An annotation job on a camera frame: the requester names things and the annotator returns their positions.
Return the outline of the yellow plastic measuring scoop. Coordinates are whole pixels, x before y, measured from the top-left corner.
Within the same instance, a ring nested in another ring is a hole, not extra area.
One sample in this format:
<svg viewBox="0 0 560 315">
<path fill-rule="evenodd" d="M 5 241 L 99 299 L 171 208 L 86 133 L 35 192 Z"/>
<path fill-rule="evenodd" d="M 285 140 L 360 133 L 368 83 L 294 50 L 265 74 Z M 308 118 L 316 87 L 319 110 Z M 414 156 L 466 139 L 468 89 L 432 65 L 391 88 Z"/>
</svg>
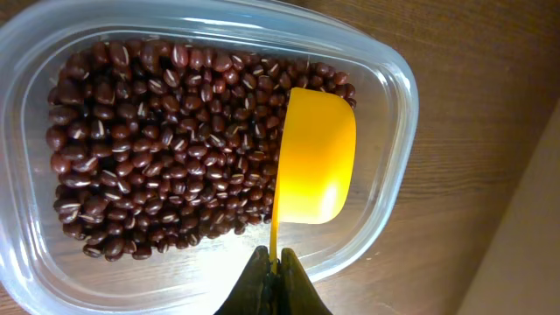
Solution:
<svg viewBox="0 0 560 315">
<path fill-rule="evenodd" d="M 269 257 L 277 259 L 281 222 L 323 224 L 345 205 L 353 175 L 357 127 L 335 94 L 290 91 L 276 173 Z"/>
</svg>

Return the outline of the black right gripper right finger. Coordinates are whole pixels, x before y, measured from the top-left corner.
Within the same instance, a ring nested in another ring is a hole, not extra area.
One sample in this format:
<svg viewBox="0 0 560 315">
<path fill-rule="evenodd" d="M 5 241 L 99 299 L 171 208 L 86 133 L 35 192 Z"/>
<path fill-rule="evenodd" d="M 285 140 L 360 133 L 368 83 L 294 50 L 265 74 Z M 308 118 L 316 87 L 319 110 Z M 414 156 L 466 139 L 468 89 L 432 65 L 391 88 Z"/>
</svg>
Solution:
<svg viewBox="0 0 560 315">
<path fill-rule="evenodd" d="M 291 248 L 281 252 L 276 294 L 281 315 L 332 315 Z"/>
</svg>

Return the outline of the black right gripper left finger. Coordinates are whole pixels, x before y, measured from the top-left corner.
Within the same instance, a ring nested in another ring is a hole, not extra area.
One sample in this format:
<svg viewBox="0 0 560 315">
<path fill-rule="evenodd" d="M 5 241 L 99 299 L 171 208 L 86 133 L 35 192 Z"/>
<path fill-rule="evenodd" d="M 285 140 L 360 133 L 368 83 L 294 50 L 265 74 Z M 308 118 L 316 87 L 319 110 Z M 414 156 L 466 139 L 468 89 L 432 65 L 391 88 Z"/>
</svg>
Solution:
<svg viewBox="0 0 560 315">
<path fill-rule="evenodd" d="M 215 315 L 270 315 L 274 274 L 269 251 L 258 246 Z"/>
</svg>

